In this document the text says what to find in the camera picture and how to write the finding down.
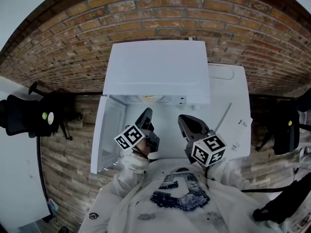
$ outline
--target green ball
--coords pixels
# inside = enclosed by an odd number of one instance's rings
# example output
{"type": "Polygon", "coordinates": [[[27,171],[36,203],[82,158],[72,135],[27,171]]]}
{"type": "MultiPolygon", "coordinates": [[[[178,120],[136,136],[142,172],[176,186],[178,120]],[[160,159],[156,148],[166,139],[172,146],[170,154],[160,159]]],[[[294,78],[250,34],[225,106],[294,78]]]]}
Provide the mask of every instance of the green ball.
{"type": "Polygon", "coordinates": [[[48,118],[48,113],[43,112],[43,113],[42,113],[42,118],[43,118],[44,120],[46,120],[46,119],[48,118]]]}

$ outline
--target white cube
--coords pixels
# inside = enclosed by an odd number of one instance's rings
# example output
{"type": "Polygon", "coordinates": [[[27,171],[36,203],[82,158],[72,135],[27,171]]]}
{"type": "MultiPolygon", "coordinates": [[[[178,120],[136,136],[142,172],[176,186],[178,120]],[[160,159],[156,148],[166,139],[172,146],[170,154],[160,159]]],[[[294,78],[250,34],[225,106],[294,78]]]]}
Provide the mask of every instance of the white cube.
{"type": "Polygon", "coordinates": [[[121,134],[116,136],[114,140],[123,150],[129,150],[144,137],[145,135],[140,131],[136,124],[133,124],[127,127],[121,134]]]}
{"type": "Polygon", "coordinates": [[[223,158],[226,144],[219,134],[193,143],[191,156],[204,166],[210,166],[223,158]]]}

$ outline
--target white sweatshirt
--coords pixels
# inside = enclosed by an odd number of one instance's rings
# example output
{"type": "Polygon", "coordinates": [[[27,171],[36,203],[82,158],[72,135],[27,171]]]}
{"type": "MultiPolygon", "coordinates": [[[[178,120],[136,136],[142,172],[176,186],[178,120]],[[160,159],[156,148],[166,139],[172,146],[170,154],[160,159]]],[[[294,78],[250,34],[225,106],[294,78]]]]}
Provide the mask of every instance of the white sweatshirt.
{"type": "Polygon", "coordinates": [[[130,153],[122,163],[123,171],[100,189],[80,233],[283,232],[276,223],[253,220],[269,199],[242,193],[252,186],[225,161],[210,168],[207,179],[188,159],[148,164],[130,153]]]}

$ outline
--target wooden floor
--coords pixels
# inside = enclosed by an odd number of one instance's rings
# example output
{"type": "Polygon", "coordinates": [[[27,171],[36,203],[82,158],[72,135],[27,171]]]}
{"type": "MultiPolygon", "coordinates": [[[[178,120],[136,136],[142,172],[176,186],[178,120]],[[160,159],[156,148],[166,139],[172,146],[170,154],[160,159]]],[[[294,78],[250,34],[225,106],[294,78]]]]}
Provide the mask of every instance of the wooden floor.
{"type": "MultiPolygon", "coordinates": [[[[111,168],[101,174],[90,174],[92,138],[100,96],[77,96],[75,108],[82,112],[83,121],[69,122],[73,141],[67,141],[61,131],[52,137],[41,138],[43,174],[48,194],[59,205],[56,220],[38,222],[41,232],[55,233],[66,225],[77,232],[79,224],[94,202],[102,185],[109,182],[120,168],[111,168]]],[[[289,185],[294,178],[293,168],[300,166],[298,153],[275,156],[272,141],[255,151],[265,132],[265,115],[275,100],[251,98],[252,146],[251,154],[234,161],[236,171],[260,188],[289,185]]],[[[308,171],[301,169],[296,178],[308,171]]]]}

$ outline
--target round black logo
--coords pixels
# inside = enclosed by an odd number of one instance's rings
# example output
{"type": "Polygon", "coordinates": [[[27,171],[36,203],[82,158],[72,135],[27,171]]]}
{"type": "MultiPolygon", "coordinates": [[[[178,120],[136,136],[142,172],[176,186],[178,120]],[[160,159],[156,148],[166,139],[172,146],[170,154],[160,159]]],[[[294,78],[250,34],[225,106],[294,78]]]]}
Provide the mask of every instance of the round black logo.
{"type": "Polygon", "coordinates": [[[90,213],[89,218],[90,219],[96,219],[96,218],[98,218],[98,214],[95,212],[92,212],[92,213],[90,213]]]}

